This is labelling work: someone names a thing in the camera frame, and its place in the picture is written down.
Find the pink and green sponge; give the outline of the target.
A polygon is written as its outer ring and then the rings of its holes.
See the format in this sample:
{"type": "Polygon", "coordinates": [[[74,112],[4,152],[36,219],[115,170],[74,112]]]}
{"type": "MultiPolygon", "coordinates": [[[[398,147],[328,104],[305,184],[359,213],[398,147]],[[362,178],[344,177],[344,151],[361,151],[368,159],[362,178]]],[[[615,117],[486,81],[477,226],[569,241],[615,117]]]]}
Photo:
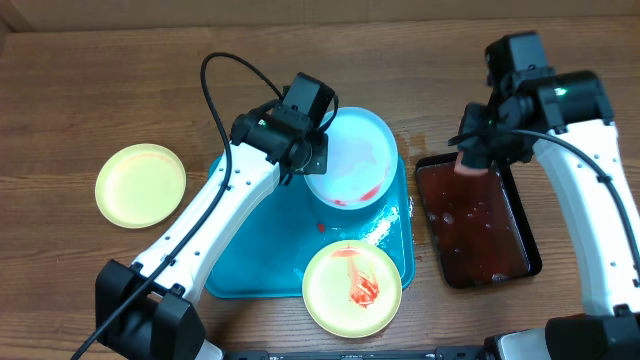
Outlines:
{"type": "Polygon", "coordinates": [[[477,168],[472,168],[464,165],[462,163],[463,155],[464,155],[463,152],[459,152],[457,154],[457,158],[454,166],[454,172],[456,174],[459,174],[461,176],[483,176],[488,173],[488,170],[486,168],[477,169],[477,168]]]}

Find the light blue plate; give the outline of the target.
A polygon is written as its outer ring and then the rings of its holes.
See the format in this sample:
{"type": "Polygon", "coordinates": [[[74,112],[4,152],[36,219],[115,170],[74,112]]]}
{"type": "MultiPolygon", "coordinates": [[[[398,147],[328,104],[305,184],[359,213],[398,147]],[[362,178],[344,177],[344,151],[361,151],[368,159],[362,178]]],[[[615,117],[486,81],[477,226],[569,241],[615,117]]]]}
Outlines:
{"type": "Polygon", "coordinates": [[[305,177],[311,192],[339,210],[363,209],[382,198],[399,162],[387,123],[370,110],[341,107],[326,134],[326,173],[305,177]]]}

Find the yellow plate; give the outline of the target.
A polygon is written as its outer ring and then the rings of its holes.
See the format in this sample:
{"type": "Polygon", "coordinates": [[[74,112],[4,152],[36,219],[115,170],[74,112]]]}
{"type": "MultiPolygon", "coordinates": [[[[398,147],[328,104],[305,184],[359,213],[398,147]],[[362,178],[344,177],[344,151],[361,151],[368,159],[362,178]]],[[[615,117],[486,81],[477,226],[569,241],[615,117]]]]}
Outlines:
{"type": "Polygon", "coordinates": [[[95,183],[95,200],[111,223],[139,229],[167,218],[186,191],[186,171],[168,148],[141,143],[112,155],[95,183]]]}
{"type": "Polygon", "coordinates": [[[384,251],[342,240],[313,256],[304,272],[302,297],[311,318],[327,332],[364,338],[391,323],[401,304],[402,282],[384,251]]]}

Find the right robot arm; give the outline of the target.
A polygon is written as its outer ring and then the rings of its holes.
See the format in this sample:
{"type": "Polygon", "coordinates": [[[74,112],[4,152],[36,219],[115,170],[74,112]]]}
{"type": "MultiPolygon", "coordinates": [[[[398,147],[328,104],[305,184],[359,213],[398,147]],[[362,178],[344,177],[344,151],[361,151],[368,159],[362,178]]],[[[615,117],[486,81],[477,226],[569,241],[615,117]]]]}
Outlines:
{"type": "Polygon", "coordinates": [[[450,144],[468,169],[535,158],[557,196],[577,259],[581,315],[486,341],[494,359],[639,356],[639,211],[620,160],[608,96],[590,71],[490,75],[488,104],[467,106],[450,144]]]}

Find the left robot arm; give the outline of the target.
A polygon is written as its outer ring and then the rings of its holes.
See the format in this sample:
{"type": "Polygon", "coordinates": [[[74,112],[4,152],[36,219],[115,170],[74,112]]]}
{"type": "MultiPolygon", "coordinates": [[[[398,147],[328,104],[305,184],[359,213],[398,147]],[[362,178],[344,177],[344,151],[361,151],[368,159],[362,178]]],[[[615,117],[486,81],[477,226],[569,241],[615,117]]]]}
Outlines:
{"type": "Polygon", "coordinates": [[[196,310],[206,280],[251,212],[293,175],[323,174],[333,114],[240,115],[217,171],[176,222],[129,266],[109,261],[96,279],[99,342],[127,359],[221,359],[196,310]]]}

